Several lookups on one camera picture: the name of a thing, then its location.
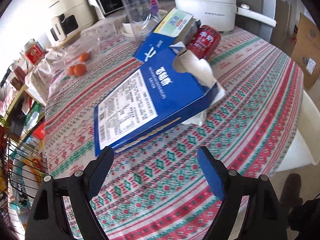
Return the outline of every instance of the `tablecloth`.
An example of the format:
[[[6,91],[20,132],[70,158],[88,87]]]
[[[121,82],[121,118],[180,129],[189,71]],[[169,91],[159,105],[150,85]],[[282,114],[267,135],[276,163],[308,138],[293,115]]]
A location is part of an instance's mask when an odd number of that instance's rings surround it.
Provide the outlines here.
[[[175,7],[174,0],[160,0],[159,8],[161,10],[171,11],[172,8]],[[101,39],[106,39],[108,37],[114,36],[117,33],[121,33],[121,29],[123,28],[122,22],[126,17],[126,13],[124,9],[116,11],[109,15],[103,21],[99,21],[93,27],[89,27],[84,31],[94,29],[99,33]],[[49,52],[45,55],[45,59],[43,59],[37,66],[35,66],[30,73],[26,76],[25,82],[29,87],[29,90],[35,91],[35,94],[38,94],[38,98],[40,103],[46,105],[49,97],[49,89],[50,83],[52,80],[52,76],[54,74],[53,69],[51,68],[52,62],[56,61],[60,58],[60,51],[56,53],[51,48],[46,48]]]
[[[136,45],[119,35],[102,42],[97,68],[76,81],[64,72],[46,106],[46,154],[55,178],[94,159],[93,109],[140,63]],[[285,53],[235,28],[222,34],[210,59],[226,96],[208,110],[202,126],[177,125],[117,156],[91,206],[110,239],[201,239],[221,202],[212,195],[196,153],[245,176],[276,171],[292,142],[302,102],[302,72]],[[81,238],[71,205],[67,216]]]

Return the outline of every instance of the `red packaging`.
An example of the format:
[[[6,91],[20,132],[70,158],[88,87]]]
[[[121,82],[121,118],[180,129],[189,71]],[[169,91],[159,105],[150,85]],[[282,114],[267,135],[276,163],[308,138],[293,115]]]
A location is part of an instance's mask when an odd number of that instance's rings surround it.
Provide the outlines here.
[[[221,40],[221,36],[214,28],[203,25],[199,28],[197,34],[187,45],[199,59],[208,60],[214,53]]]
[[[33,132],[40,140],[44,140],[44,122]]]
[[[44,58],[44,51],[35,40],[31,39],[24,45],[23,54],[32,65],[37,65]]]
[[[38,61],[43,57],[44,53],[42,50],[39,48],[37,44],[34,44],[33,47],[31,47],[27,52],[26,52],[26,57],[30,60],[30,62],[35,65],[38,63]]]

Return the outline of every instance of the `clear plastic cup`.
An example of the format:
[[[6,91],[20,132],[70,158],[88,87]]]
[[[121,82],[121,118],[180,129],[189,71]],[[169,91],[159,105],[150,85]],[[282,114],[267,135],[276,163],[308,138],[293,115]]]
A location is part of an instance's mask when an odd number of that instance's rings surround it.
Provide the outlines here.
[[[137,43],[160,22],[158,0],[122,0]]]

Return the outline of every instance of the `white wall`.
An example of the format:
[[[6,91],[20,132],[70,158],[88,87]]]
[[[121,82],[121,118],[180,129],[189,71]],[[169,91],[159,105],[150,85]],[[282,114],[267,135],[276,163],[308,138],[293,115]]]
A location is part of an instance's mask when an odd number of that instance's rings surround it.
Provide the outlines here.
[[[298,26],[299,20],[300,20],[300,14],[304,14],[304,4],[301,2],[301,0],[297,0],[297,13],[296,13],[296,24]]]
[[[0,79],[30,39],[41,45],[49,40],[45,31],[50,26],[46,17],[45,0],[12,0],[0,18]]]
[[[291,4],[291,18],[289,22],[289,34],[292,36],[294,32],[294,26],[296,24],[295,12],[297,11],[297,0],[290,0]]]

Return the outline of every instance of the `red can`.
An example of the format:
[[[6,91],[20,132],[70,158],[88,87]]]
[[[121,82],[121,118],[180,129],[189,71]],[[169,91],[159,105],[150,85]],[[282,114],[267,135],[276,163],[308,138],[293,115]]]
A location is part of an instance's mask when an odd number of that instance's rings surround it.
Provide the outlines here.
[[[199,59],[208,60],[214,53],[221,40],[221,36],[214,28],[203,25],[199,28],[197,34],[187,45]]]

